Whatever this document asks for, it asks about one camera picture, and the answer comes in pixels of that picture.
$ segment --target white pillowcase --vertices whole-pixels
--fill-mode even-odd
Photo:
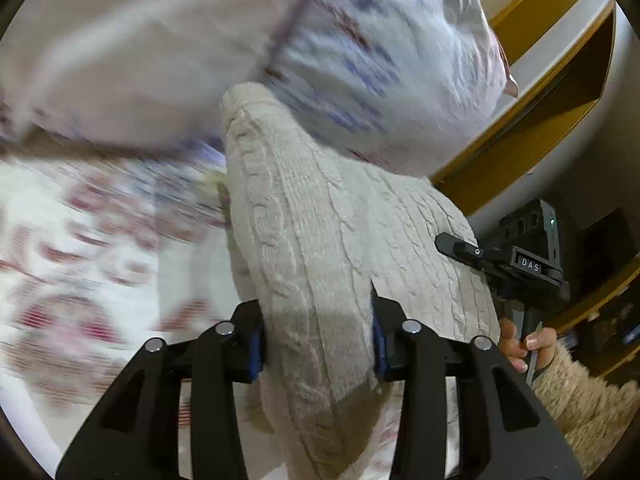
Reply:
[[[0,133],[174,149],[215,136],[224,91],[262,78],[311,134],[420,174],[506,81],[479,0],[26,0],[0,40]]]
[[[136,148],[210,136],[295,1],[26,0],[0,41],[0,130]]]

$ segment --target purple trim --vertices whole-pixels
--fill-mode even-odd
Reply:
[[[291,37],[291,33],[293,31],[294,26],[296,25],[296,21],[300,16],[302,10],[306,7],[309,0],[296,0],[296,2],[292,5],[290,11],[287,13],[284,21],[280,23],[280,25],[276,28],[272,36],[271,47],[269,48],[269,56],[267,62],[263,65],[262,69],[268,68],[273,61],[276,59],[276,56],[280,53],[282,47]]]

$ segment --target wooden shelf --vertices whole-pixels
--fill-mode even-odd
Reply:
[[[515,63],[578,0],[512,0],[490,20],[510,64]]]
[[[595,106],[609,71],[615,32],[614,6],[608,5],[574,47],[549,71],[517,107],[483,134],[445,170],[436,186],[469,216],[533,168]],[[509,120],[556,76],[568,75],[528,114]]]
[[[632,361],[639,351],[640,341],[636,341],[629,346],[603,352],[594,357],[593,361],[584,362],[584,365],[592,376],[606,377],[625,363]]]
[[[626,266],[598,290],[592,292],[574,306],[569,307],[556,318],[548,320],[546,325],[555,328],[558,333],[569,330],[582,320],[587,319],[589,314],[600,310],[610,300],[621,294],[639,274],[640,253],[636,254]]]
[[[513,100],[503,96],[496,107],[494,115],[482,128],[482,132],[446,166],[430,176],[431,181],[440,186],[464,168],[475,156],[486,149],[505,127],[523,113],[537,99],[537,96],[558,76],[569,62],[576,57],[585,44],[600,30],[614,10],[613,0],[584,0],[576,4],[564,19],[569,19],[565,27],[556,30],[548,37],[541,38],[530,49],[527,59],[511,66],[512,73],[520,86],[520,96]],[[613,36],[610,38],[609,53],[612,52]],[[557,56],[558,49],[566,50]]]

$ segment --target cable knit pattern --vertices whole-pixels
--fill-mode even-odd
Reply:
[[[229,90],[223,114],[234,234],[268,338],[265,411],[290,478],[358,478],[401,402],[372,373],[370,280],[440,335],[497,340],[482,277],[433,242],[440,231],[471,242],[473,233],[427,179],[319,146],[260,85]],[[451,470],[453,383],[448,394]]]
[[[609,455],[640,406],[635,382],[619,388],[589,377],[563,346],[533,391],[564,433],[585,478]]]

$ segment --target fuzzy sleeve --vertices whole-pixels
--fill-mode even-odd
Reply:
[[[564,433],[585,477],[613,450],[640,405],[634,381],[620,388],[590,377],[560,345],[533,391]]]

